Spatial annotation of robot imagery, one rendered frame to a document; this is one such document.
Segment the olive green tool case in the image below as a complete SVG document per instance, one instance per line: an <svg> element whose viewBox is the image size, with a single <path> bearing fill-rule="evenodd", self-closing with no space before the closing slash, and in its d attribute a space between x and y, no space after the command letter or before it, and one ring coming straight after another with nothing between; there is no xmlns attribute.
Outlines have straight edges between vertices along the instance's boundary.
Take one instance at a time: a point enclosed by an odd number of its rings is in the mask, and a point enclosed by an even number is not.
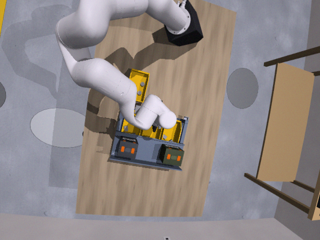
<svg viewBox="0 0 320 240"><path fill-rule="evenodd" d="M162 144L159 159L163 164L181 167L184 152L178 146Z"/></svg>

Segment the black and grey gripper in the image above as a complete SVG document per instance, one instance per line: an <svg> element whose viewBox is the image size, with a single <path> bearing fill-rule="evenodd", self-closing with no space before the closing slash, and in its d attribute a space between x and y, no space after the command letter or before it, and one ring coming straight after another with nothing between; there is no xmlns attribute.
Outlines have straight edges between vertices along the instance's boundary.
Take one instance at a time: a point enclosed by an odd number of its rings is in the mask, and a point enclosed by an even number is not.
<svg viewBox="0 0 320 240"><path fill-rule="evenodd" d="M154 123L152 124L153 132L156 132L157 127L158 127L157 124L154 122Z"/></svg>

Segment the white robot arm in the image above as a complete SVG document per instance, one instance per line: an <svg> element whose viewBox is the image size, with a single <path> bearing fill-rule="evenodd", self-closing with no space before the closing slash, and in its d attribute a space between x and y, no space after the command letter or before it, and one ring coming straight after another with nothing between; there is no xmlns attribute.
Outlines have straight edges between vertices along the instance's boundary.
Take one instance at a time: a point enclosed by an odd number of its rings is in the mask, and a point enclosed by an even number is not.
<svg viewBox="0 0 320 240"><path fill-rule="evenodd" d="M149 94L142 106L136 105L137 86L112 64L92 58L89 47L106 36L110 20L133 18L144 12L166 25L174 34L184 33L191 22L186 0L80 0L76 12L60 19L55 35L73 81L114 100L123 118L131 125L148 130L155 122L158 129L171 129L177 117L161 99ZM135 112L134 112L135 110ZM136 114L134 116L134 113Z"/></svg>

